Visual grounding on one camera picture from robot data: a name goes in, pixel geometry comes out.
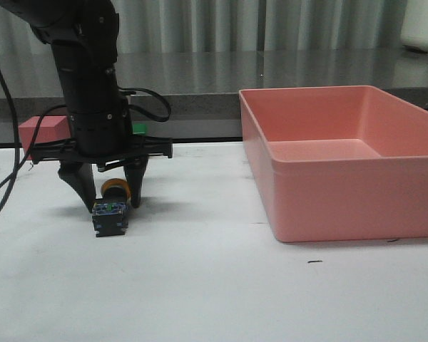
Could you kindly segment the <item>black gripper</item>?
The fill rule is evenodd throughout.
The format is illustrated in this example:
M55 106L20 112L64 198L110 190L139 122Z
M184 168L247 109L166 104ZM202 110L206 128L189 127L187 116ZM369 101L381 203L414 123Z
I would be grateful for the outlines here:
M141 205L143 177L148 157L173 156L173 141L135 134L129 107L90 114L71 114L70 138L35 143L30 148L34 163L58 160L58 176L81 198L92 213L96 187L91 165L100 172L123 167L133 208Z

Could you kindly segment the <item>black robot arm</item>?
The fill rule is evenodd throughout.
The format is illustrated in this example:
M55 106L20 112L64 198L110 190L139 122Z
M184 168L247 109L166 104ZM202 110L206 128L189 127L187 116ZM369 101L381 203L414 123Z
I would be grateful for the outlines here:
M128 102L135 88L116 80L116 40L119 15L110 1L1 1L0 6L27 22L34 35L50 45L71 125L68 139L35 144L34 162L57 160L59 177L69 184L88 209L96 188L93 169L122 167L130 203L141 203L148 158L172 154L169 138L133 132L131 111L154 121L167 121Z

